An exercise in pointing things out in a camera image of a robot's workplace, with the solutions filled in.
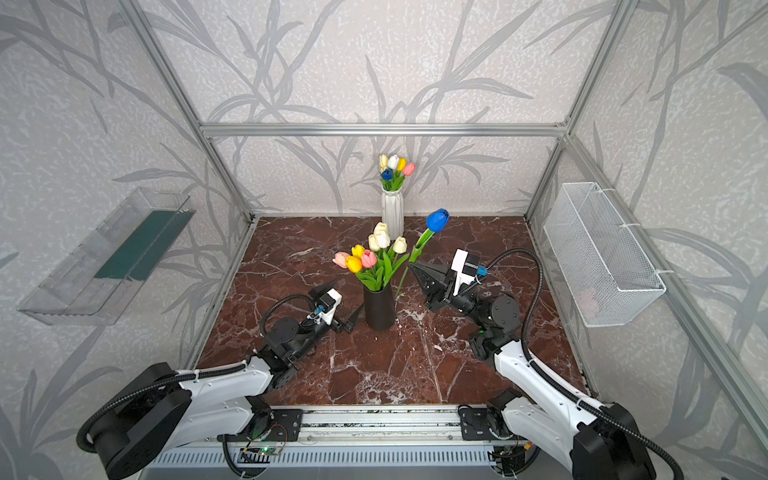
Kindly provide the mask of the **black cylindrical vase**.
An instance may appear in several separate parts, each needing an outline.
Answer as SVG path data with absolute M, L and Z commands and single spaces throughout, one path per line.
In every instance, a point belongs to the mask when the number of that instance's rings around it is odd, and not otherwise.
M 370 328 L 376 331 L 390 329 L 396 321 L 395 299 L 390 284 L 381 290 L 363 290 L 364 318 Z

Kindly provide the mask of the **pink yellow tulip bundle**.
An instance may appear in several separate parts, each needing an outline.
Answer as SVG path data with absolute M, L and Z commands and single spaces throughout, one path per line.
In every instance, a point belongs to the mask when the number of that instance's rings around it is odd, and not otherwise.
M 356 245 L 350 253 L 337 252 L 332 261 L 336 266 L 353 273 L 371 292 L 385 287 L 386 267 L 383 256 L 378 252 Z

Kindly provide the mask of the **white ribbed ceramic vase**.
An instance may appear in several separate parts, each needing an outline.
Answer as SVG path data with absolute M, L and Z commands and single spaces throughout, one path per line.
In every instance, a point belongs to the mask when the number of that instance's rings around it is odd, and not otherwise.
M 404 231 L 404 205 L 401 191 L 384 189 L 381 201 L 382 222 L 387 225 L 389 237 L 392 240 L 401 237 Z

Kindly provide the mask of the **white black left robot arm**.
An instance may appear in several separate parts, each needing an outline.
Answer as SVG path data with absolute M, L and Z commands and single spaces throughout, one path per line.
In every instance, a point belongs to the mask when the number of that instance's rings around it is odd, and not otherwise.
M 266 434 L 275 417 L 264 394 L 290 382 L 327 333 L 353 332 L 362 310 L 340 321 L 341 303 L 333 283 L 278 300 L 259 324 L 264 345 L 239 362 L 180 371 L 151 365 L 83 423 L 78 448 L 97 455 L 108 478 L 126 479 L 176 447 Z

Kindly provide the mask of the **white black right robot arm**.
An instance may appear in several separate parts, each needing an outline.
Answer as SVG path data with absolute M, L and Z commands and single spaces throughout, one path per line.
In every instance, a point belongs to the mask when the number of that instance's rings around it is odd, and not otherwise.
M 488 274 L 477 256 L 457 250 L 449 265 L 414 262 L 410 271 L 429 310 L 452 307 L 477 325 L 470 338 L 474 355 L 518 388 L 492 406 L 498 438 L 525 438 L 575 479 L 654 479 L 653 456 L 667 464 L 673 478 L 683 478 L 679 463 L 639 431 L 628 410 L 590 397 L 531 352 L 533 306 L 523 310 L 507 293 L 476 294 Z

